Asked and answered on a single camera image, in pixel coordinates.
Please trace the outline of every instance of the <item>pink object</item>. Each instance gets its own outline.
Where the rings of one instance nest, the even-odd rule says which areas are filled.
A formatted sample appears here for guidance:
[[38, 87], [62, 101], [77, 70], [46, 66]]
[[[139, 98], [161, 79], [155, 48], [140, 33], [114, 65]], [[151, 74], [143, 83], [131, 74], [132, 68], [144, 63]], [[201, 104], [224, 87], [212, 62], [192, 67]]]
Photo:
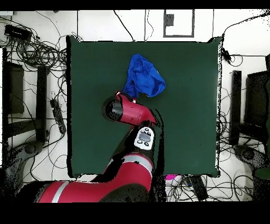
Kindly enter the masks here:
[[174, 179], [176, 176], [177, 176], [176, 174], [168, 174], [165, 179], [169, 181]]

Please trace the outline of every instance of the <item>power strip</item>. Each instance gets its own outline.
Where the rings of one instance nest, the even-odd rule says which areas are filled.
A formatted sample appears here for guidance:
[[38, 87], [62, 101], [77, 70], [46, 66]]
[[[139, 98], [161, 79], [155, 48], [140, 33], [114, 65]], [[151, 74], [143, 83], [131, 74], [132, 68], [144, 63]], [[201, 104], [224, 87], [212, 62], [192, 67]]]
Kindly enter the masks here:
[[65, 134], [66, 127], [65, 127], [65, 123], [62, 117], [62, 112], [61, 112], [59, 103], [55, 99], [52, 99], [50, 100], [50, 104], [51, 104], [51, 107], [53, 108], [53, 117], [55, 118], [58, 124], [59, 131], [61, 134]]

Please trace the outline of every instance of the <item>black device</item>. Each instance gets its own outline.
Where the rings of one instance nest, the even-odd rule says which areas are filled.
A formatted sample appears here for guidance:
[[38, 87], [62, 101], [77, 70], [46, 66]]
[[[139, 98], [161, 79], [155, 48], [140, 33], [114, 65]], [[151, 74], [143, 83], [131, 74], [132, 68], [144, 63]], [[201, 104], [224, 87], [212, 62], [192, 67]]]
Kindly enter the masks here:
[[255, 171], [252, 200], [270, 201], [270, 166]]
[[[10, 83], [11, 79], [9, 76], [10, 73], [7, 72], [8, 71], [7, 67], [8, 64], [5, 64], [5, 72], [3, 72], [3, 105], [7, 101], [6, 95], [9, 93], [9, 91], [7, 91], [6, 88], [9, 88], [11, 85]], [[15, 135], [19, 135], [21, 133], [29, 132], [31, 130], [35, 130], [36, 140], [43, 144], [45, 143], [46, 137], [48, 136], [48, 132], [46, 130], [46, 105], [47, 105], [47, 75], [49, 73], [50, 70], [46, 66], [40, 66], [37, 69], [36, 118], [22, 122], [14, 122], [8, 124], [8, 126], [3, 124], [3, 131], [7, 133], [8, 138]]]
[[12, 25], [5, 26], [5, 35], [10, 36], [12, 38], [20, 39], [22, 41], [31, 41], [32, 33], [23, 28], [15, 27]]
[[265, 62], [267, 71], [270, 71], [270, 54], [265, 57]]
[[22, 114], [24, 112], [23, 105], [23, 77], [24, 69], [22, 65], [11, 62], [6, 63], [7, 66], [7, 82], [9, 102], [8, 114]]
[[229, 132], [229, 145], [237, 145], [239, 140], [239, 125], [241, 116], [241, 84], [242, 72], [233, 71], [232, 75], [232, 89], [230, 101], [230, 132]]
[[267, 143], [268, 104], [270, 92], [270, 71], [249, 74], [246, 79], [246, 100], [244, 122], [240, 123], [240, 76], [234, 71], [232, 80], [232, 98], [230, 102], [231, 124], [229, 126], [229, 143], [237, 145], [239, 133], [250, 136], [262, 143]]
[[190, 176], [190, 181], [192, 183], [194, 194], [199, 201], [203, 201], [208, 198], [207, 190], [203, 183], [201, 176]]
[[251, 147], [235, 145], [234, 151], [236, 158], [248, 164], [253, 175], [257, 169], [266, 168], [269, 165], [269, 157]]
[[[16, 93], [11, 92], [11, 67], [18, 68], [7, 62], [7, 52], [3, 51], [3, 105], [9, 105], [10, 95], [16, 96]], [[28, 132], [36, 131], [36, 140], [21, 144], [20, 147], [8, 149], [7, 144], [3, 144], [3, 167], [0, 168], [0, 176], [4, 183], [0, 182], [0, 193], [9, 195], [8, 201], [12, 201], [14, 194], [22, 186], [23, 168], [26, 161], [41, 152], [49, 132], [46, 130], [46, 91], [47, 91], [47, 75], [49, 69], [45, 66], [37, 69], [37, 93], [36, 93], [36, 118], [23, 122], [8, 123], [8, 108], [3, 107], [3, 134], [2, 142], [7, 143], [8, 138]]]
[[59, 127], [59, 131], [61, 134], [65, 134], [66, 133], [66, 127], [65, 127], [65, 123], [62, 117], [62, 112], [59, 106], [59, 103], [57, 100], [52, 99], [50, 100], [50, 104], [51, 107], [53, 108], [53, 117], [55, 118], [58, 127]]

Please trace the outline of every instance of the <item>black cable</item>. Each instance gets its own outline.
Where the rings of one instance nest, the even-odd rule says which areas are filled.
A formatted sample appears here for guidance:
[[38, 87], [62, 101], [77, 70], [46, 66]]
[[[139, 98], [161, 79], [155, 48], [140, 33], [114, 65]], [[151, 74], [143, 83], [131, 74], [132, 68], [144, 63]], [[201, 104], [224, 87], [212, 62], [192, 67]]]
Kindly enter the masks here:
[[[64, 135], [62, 135], [57, 141], [55, 141], [55, 142], [59, 142], [62, 138], [64, 137]], [[42, 159], [40, 162], [39, 162], [39, 164], [38, 165], [36, 165], [34, 168], [32, 168], [31, 170], [33, 171], [35, 168], [37, 168], [46, 158], [47, 158], [48, 156], [46, 156], [44, 159]]]
[[30, 167], [30, 175], [34, 180], [39, 181], [37, 178], [34, 177], [34, 175], [32, 173], [32, 168], [33, 168], [33, 166], [35, 164], [35, 156], [33, 158], [34, 158], [34, 160], [33, 160], [32, 166]]
[[261, 14], [261, 15], [258, 15], [258, 16], [252, 16], [252, 17], [246, 18], [245, 20], [242, 20], [242, 21], [240, 21], [240, 22], [238, 22], [238, 23], [232, 24], [232, 25], [228, 26], [228, 27], [224, 30], [224, 32], [223, 32], [222, 35], [225, 36], [225, 32], [227, 31], [227, 29], [229, 29], [230, 27], [232, 27], [232, 26], [234, 26], [234, 25], [238, 25], [238, 24], [240, 24], [240, 23], [242, 23], [242, 22], [247, 22], [247, 21], [249, 21], [249, 20], [253, 20], [253, 19], [255, 19], [255, 18], [258, 18], [258, 17], [264, 17], [264, 16], [268, 16], [268, 15], [270, 15], [270, 10], [267, 10], [266, 12], [264, 12], [264, 13]]
[[64, 155], [65, 155], [65, 154], [60, 155], [60, 156], [57, 157], [57, 159], [56, 159], [55, 162], [53, 163], [53, 168], [54, 168], [54, 167], [57, 167], [57, 168], [60, 168], [60, 169], [67, 168], [67, 166], [66, 166], [66, 167], [58, 167], [58, 166], [55, 165], [56, 161], [57, 161], [61, 156], [64, 156]]
[[134, 42], [135, 40], [133, 39], [132, 35], [130, 34], [130, 32], [128, 31], [128, 29], [125, 27], [125, 25], [123, 24], [121, 18], [117, 15], [117, 13], [115, 12], [115, 10], [113, 10], [113, 12], [115, 13], [115, 15], [118, 17], [119, 21], [121, 22], [121, 24], [123, 25], [123, 27], [125, 28], [125, 30], [129, 33], [129, 35], [132, 38], [132, 41]]
[[42, 15], [42, 16], [45, 17], [45, 18], [47, 18], [48, 20], [50, 20], [50, 21], [52, 22], [52, 24], [53, 24], [54, 27], [56, 28], [56, 30], [57, 30], [59, 36], [61, 36], [59, 30], [57, 29], [57, 27], [56, 27], [56, 25], [53, 23], [53, 21], [52, 21], [50, 18], [48, 18], [47, 16], [45, 16], [45, 15]]
[[149, 25], [152, 27], [152, 33], [151, 33], [151, 35], [150, 35], [149, 37], [147, 37], [147, 39], [146, 39], [145, 41], [147, 41], [147, 40], [148, 40], [148, 38], [152, 37], [153, 32], [154, 32], [154, 28], [153, 28], [153, 26], [152, 26], [152, 25], [149, 23], [149, 21], [148, 21], [149, 11], [150, 11], [150, 10], [148, 10], [148, 14], [147, 14], [147, 22], [148, 22], [148, 24], [149, 24]]
[[233, 186], [234, 186], [234, 192], [235, 192], [235, 196], [236, 196], [236, 198], [237, 198], [237, 200], [238, 201], [241, 201], [240, 199], [239, 199], [239, 197], [238, 197], [238, 193], [236, 192], [236, 188], [235, 188], [235, 181], [238, 179], [238, 178], [240, 178], [240, 177], [246, 177], [246, 178], [249, 178], [252, 182], [253, 182], [253, 179], [251, 179], [249, 176], [247, 176], [247, 175], [239, 175], [239, 176], [237, 176], [237, 177], [235, 177], [234, 178], [234, 181], [233, 181]]
[[53, 163], [52, 160], [51, 160], [51, 158], [50, 158], [50, 154], [49, 154], [49, 145], [50, 145], [50, 144], [47, 145], [47, 147], [48, 147], [48, 157], [49, 157], [49, 160], [51, 161], [51, 163], [53, 164], [53, 166], [54, 166], [54, 167], [57, 167], [58, 169], [64, 169], [64, 168], [67, 168], [67, 166], [66, 166], [66, 167], [58, 167], [58, 166], [54, 165], [55, 162]]

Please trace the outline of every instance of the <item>gray stripe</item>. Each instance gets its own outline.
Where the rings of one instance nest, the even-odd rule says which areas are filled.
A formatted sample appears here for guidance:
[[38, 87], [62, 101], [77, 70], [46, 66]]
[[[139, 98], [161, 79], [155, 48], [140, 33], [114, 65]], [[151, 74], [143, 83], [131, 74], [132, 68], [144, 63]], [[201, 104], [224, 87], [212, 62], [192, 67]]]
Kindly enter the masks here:
[[52, 203], [58, 203], [61, 193], [63, 192], [63, 190], [68, 184], [69, 184], [69, 181], [66, 181], [58, 188], [57, 192], [55, 193], [53, 197]]
[[146, 158], [143, 158], [139, 155], [127, 155], [124, 157], [123, 163], [128, 163], [128, 162], [139, 162], [139, 164], [144, 166], [149, 171], [152, 177], [152, 165]]

